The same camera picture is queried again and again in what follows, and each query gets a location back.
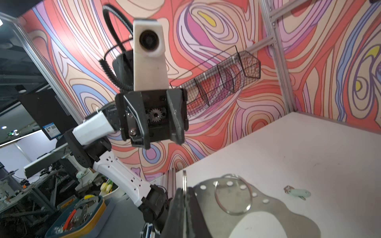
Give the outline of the perforated metal ring plate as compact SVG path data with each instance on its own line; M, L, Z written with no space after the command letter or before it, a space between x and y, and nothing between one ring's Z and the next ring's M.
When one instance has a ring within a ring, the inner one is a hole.
M318 225L310 218L290 211L280 200L252 189L253 206L248 213L232 216L217 205L214 182L193 187L207 227L214 238L320 238Z

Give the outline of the key with green cap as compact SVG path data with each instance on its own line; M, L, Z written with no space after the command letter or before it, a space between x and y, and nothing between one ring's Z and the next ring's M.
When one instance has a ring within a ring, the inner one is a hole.
M298 197L302 200L306 200L307 198L309 198L312 195L308 190L296 189L296 188L289 186L289 185L284 188L284 191L286 194L293 196L293 197Z

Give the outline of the silver split keyring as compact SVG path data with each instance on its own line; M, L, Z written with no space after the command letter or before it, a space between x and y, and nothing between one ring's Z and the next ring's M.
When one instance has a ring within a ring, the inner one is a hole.
M214 182L214 197L225 213L241 216L253 206L252 189L242 177L225 174Z

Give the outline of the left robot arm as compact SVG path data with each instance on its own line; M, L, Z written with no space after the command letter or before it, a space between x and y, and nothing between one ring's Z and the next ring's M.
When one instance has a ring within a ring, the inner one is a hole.
M163 140L183 144L189 128L188 93L169 84L162 24L153 19L129 21L110 4L102 7L102 13L121 53L112 64L105 58L99 63L120 93L64 137L83 167L115 182L142 212L145 222L161 232L170 210L167 194L121 162L112 153L107 136L120 132L124 141L145 150Z

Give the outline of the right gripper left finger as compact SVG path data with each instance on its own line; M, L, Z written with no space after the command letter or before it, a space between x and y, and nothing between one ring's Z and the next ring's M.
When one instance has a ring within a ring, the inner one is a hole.
M161 238L182 238L184 235L185 202L182 188L178 188L171 200Z

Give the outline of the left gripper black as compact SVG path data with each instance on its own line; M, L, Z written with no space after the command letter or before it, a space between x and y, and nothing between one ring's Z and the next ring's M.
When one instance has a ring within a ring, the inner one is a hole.
M122 139L144 149L163 140L183 144L189 128L187 99L187 92L182 88L117 94Z

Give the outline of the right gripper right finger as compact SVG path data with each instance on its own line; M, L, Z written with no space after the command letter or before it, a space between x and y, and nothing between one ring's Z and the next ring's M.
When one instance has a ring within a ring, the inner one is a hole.
M186 192L186 237L212 237L192 187L187 187Z

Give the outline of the yellow blue tool tray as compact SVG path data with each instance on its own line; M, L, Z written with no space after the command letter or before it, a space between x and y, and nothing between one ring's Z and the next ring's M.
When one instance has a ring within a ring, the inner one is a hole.
M116 206L116 199L83 198L65 209L46 232L46 238L96 238Z

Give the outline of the computer monitor in background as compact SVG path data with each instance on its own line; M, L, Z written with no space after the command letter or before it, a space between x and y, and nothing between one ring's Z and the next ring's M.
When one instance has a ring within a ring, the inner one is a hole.
M52 89L25 94L18 99L49 140L78 125Z

